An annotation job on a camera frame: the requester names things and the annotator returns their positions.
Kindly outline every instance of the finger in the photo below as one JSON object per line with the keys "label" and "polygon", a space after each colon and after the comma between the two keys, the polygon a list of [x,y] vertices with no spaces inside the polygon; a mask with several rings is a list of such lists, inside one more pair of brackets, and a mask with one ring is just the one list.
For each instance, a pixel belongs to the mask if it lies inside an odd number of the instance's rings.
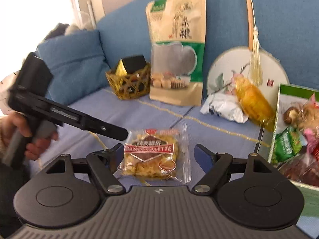
{"label": "finger", "polygon": [[39,156],[40,154],[44,152],[44,149],[38,148],[35,144],[31,144],[31,143],[27,144],[26,150],[30,151],[32,154],[36,156]]}
{"label": "finger", "polygon": [[18,112],[13,112],[8,117],[12,121],[13,125],[18,128],[21,135],[23,135],[24,137],[32,136],[31,130],[25,117],[23,117]]}
{"label": "finger", "polygon": [[25,151],[24,155],[26,156],[26,158],[30,159],[30,160],[37,160],[39,158],[39,156],[34,155],[33,153],[31,153],[30,151]]}
{"label": "finger", "polygon": [[39,138],[35,141],[35,145],[38,148],[41,148],[44,150],[46,150],[50,146],[50,143],[51,143],[51,139],[45,139],[45,138]]}
{"label": "finger", "polygon": [[55,131],[55,132],[52,134],[51,139],[53,139],[53,140],[55,140],[55,141],[59,140],[58,132]]}

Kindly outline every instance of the person's sleeve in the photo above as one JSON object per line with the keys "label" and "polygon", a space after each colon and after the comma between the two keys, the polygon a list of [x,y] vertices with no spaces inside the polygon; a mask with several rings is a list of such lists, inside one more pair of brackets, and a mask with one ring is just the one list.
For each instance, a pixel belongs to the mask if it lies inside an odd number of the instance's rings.
{"label": "person's sleeve", "polygon": [[2,135],[2,132],[1,132],[2,120],[3,120],[3,117],[0,117],[0,159],[2,159],[2,157],[3,157],[3,155],[4,155],[5,151],[6,151],[6,147],[5,147],[5,145],[3,143],[3,140],[2,140],[2,137],[1,137],[1,135]]}

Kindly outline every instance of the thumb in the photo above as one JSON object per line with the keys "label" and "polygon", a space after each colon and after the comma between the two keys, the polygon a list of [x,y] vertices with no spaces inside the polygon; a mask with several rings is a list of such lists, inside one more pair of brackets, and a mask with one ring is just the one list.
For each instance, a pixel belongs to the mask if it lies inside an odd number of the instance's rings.
{"label": "thumb", "polygon": [[23,135],[24,137],[32,136],[31,130],[25,117],[17,112],[10,115],[9,117],[11,118],[12,124],[17,127],[21,135]]}

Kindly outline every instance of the sofa backrest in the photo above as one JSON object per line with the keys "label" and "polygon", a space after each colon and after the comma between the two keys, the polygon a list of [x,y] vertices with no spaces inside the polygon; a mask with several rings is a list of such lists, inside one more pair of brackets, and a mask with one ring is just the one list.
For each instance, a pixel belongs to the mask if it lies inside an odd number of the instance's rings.
{"label": "sofa backrest", "polygon": [[[150,1],[134,0],[98,22],[110,67],[130,55],[143,54],[150,60],[145,14]],[[290,83],[319,89],[319,0],[253,0],[253,4],[261,46],[280,60]],[[219,54],[248,45],[246,0],[206,0],[206,10],[204,87]]]}

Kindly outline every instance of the wooden fan handle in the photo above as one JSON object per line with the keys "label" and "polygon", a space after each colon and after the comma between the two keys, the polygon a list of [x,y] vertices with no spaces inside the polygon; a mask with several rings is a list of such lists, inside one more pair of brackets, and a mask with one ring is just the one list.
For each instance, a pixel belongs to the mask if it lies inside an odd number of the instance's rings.
{"label": "wooden fan handle", "polygon": [[253,16],[253,6],[251,0],[246,0],[247,2],[247,13],[248,13],[248,47],[249,50],[253,50],[253,30],[254,30],[254,16]]}

